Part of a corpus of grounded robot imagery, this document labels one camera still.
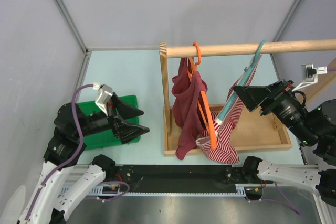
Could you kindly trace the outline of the orange plastic hanger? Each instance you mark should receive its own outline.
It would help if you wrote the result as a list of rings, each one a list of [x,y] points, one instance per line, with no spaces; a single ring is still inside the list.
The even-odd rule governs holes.
[[[193,46],[196,48],[198,61],[195,63],[193,57],[188,58],[189,67],[188,67],[187,72],[188,72],[188,77],[190,81],[192,81],[194,72],[197,71],[197,66],[200,65],[202,62],[202,54],[201,54],[199,44],[197,42],[193,42]],[[207,130],[208,136],[210,138],[211,149],[215,150],[217,148],[217,137],[216,137],[216,132],[214,128],[214,122],[211,116],[211,110],[209,107],[206,92],[201,91],[200,94],[201,94],[201,98],[198,98],[197,106],[200,111],[202,120],[204,122],[205,129]]]

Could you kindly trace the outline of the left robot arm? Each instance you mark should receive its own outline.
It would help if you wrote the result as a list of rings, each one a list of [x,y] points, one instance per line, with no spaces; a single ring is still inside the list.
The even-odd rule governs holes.
[[[100,154],[64,194],[61,189],[86,149],[84,137],[111,131],[121,143],[149,132],[129,120],[143,111],[123,102],[115,92],[99,90],[98,112],[86,115],[75,102],[60,107],[54,135],[48,143],[37,186],[17,223],[66,223],[74,209],[99,184],[114,184],[118,170],[111,158]]]

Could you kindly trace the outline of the red white striped tank top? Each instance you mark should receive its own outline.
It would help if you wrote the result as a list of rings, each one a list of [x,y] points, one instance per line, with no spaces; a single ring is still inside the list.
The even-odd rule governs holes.
[[[237,127],[241,117],[244,104],[240,98],[234,98],[234,89],[230,87],[227,95],[227,102],[232,99],[233,105],[223,119],[218,118],[218,113],[212,112],[212,119],[217,132],[217,148],[211,148],[211,141],[208,133],[203,131],[200,138],[196,140],[196,146],[210,160],[221,164],[236,164],[239,156],[236,149],[231,145],[230,138],[232,131]]]

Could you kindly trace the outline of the maroon tank top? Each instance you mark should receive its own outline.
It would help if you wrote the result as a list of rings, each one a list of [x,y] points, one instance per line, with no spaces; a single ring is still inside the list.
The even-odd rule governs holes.
[[[207,91],[207,84],[198,71],[192,74],[191,79],[188,77],[187,62],[187,58],[180,60],[178,74],[172,78],[172,94],[175,96],[172,112],[176,125],[181,128],[175,155],[180,160],[197,147],[196,138],[204,131],[197,109],[201,91]]]

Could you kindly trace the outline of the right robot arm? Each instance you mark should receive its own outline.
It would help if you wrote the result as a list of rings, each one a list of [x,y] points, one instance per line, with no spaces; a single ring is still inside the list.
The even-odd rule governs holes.
[[[243,179],[280,182],[305,189],[335,206],[335,100],[323,102],[315,109],[306,108],[306,94],[291,80],[280,80],[268,86],[235,86],[235,93],[248,111],[272,113],[300,142],[300,148],[315,147],[315,156],[331,167],[310,172],[307,169],[281,167],[255,156],[246,157],[241,169]]]

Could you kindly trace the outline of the teal plastic hanger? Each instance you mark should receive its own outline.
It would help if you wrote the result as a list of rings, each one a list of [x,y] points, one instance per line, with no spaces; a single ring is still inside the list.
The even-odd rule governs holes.
[[[232,88],[250,85],[250,83],[251,83],[251,81],[254,77],[254,73],[255,73],[255,71],[257,69],[257,66],[259,64],[259,61],[261,59],[261,49],[262,49],[263,45],[265,44],[265,42],[266,41],[263,40],[259,44],[255,55],[253,56],[253,58],[251,59],[251,61],[249,63],[249,66],[244,69],[244,73],[238,79],[238,83],[235,86],[232,86]],[[238,99],[239,99],[239,96],[236,94],[235,91],[233,91],[231,93],[231,95],[228,97],[224,107],[222,108],[222,110],[219,112],[218,116],[215,119],[215,122],[218,125],[222,125],[222,123],[229,117],[229,113],[233,110],[233,108],[236,105]]]

